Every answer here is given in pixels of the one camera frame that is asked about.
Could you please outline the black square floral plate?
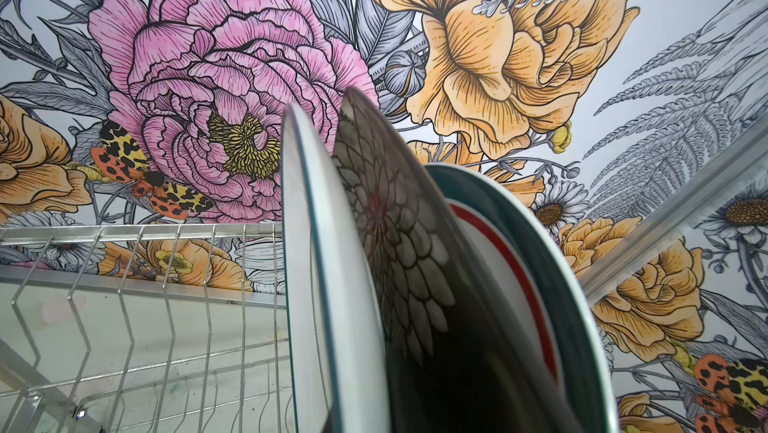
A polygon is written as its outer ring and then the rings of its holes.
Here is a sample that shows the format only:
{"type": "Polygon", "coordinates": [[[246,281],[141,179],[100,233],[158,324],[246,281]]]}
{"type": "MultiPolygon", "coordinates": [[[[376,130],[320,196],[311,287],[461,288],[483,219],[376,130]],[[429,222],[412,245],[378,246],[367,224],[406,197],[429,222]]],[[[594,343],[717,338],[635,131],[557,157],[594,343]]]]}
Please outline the black square floral plate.
{"type": "Polygon", "coordinates": [[[378,303],[394,430],[580,431],[445,198],[354,87],[333,162],[378,303]]]}

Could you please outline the white plate green red rim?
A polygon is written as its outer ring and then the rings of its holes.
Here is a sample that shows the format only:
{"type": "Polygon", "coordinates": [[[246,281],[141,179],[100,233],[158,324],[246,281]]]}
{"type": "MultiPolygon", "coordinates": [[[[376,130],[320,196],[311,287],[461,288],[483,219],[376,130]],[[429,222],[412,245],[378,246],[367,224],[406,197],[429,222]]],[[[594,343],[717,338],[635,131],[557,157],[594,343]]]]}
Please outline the white plate green red rim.
{"type": "Polygon", "coordinates": [[[583,431],[618,431],[597,326],[547,230],[508,190],[477,172],[438,163],[426,170],[583,431]]]}

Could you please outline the chrome wire dish rack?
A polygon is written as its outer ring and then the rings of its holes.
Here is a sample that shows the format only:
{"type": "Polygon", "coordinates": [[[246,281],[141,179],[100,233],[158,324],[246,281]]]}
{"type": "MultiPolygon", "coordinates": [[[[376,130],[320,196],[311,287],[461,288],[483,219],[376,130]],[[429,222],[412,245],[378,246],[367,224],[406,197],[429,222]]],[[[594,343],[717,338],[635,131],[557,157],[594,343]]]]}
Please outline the chrome wire dish rack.
{"type": "Polygon", "coordinates": [[[275,224],[1,232],[5,432],[294,432],[275,224]]]}

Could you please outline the white plate black rim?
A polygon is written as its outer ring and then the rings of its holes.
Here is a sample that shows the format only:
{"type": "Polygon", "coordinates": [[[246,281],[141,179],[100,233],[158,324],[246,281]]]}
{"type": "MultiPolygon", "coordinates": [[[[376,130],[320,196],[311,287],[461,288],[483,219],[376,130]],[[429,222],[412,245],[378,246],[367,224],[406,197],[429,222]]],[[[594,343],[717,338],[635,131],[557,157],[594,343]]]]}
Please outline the white plate black rim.
{"type": "Polygon", "coordinates": [[[385,347],[340,176],[307,113],[282,122],[282,238],[299,432],[388,432],[385,347]]]}

